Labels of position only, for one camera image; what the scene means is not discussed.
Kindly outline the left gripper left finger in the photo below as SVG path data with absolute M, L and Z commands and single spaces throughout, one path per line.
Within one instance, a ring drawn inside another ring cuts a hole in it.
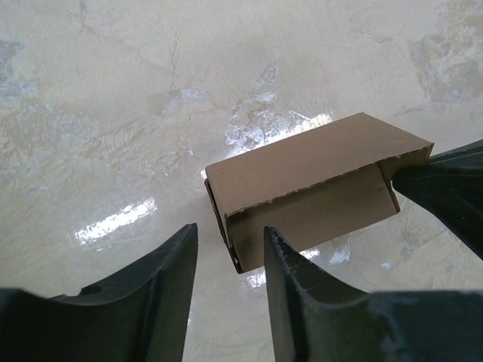
M 198 255 L 198 227 L 76 296 L 1 290 L 3 361 L 181 361 Z

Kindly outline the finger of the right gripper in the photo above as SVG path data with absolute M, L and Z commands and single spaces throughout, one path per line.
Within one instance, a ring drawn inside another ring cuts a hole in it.
M 482 141 L 398 170 L 393 188 L 432 213 L 482 257 Z

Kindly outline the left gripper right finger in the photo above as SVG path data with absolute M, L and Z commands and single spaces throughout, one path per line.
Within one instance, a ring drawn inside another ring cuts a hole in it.
M 480 361 L 479 290 L 366 293 L 264 230 L 277 361 Z

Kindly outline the brown cardboard box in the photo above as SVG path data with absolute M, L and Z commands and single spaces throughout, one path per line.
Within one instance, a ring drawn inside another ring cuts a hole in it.
M 206 167 L 235 270 L 263 265 L 272 226 L 303 251 L 396 215 L 397 170 L 425 164 L 433 144 L 358 113 Z

